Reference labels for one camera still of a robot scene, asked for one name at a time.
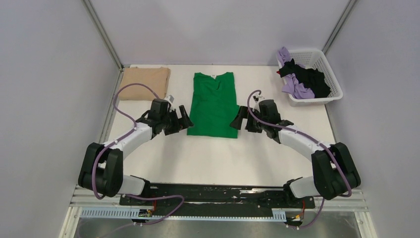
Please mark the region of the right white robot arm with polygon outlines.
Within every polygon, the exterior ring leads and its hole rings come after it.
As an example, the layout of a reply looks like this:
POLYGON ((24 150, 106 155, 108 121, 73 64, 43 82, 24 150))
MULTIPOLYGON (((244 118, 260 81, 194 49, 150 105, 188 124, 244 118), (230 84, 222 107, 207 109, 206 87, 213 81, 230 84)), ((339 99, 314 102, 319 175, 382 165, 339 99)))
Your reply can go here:
POLYGON ((302 132, 292 122, 281 118, 274 100, 262 100, 254 109, 241 106, 230 126, 240 129, 244 119, 246 131, 265 132, 268 138, 292 148, 311 162, 312 176, 284 184, 283 200, 287 206, 295 207, 303 197, 309 196, 326 200, 349 197, 351 190, 361 185, 357 168, 344 143, 321 142, 302 132))

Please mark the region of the green t-shirt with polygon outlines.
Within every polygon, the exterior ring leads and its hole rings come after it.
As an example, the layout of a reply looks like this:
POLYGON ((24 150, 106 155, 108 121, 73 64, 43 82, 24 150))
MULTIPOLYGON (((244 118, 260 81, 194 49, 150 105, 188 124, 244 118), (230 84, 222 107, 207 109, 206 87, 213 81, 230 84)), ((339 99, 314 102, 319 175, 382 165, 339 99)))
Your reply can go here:
POLYGON ((206 75, 196 72, 190 119, 194 124, 188 136, 236 139, 238 130, 230 126, 239 111, 233 72, 206 75))

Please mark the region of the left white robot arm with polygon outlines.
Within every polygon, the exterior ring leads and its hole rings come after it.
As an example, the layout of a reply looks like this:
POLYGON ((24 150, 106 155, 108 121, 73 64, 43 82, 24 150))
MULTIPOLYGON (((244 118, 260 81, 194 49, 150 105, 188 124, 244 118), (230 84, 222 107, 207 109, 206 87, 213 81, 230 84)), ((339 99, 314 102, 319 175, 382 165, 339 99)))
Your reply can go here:
POLYGON ((93 142, 87 147, 78 185, 93 191, 98 199, 130 194, 138 204, 145 205, 152 198, 152 192, 148 189, 150 182, 125 175, 123 161, 161 132, 170 135, 194 124, 183 105, 175 109, 167 99, 154 99, 150 109, 140 118, 130 120, 133 127, 119 138, 102 144, 93 142))

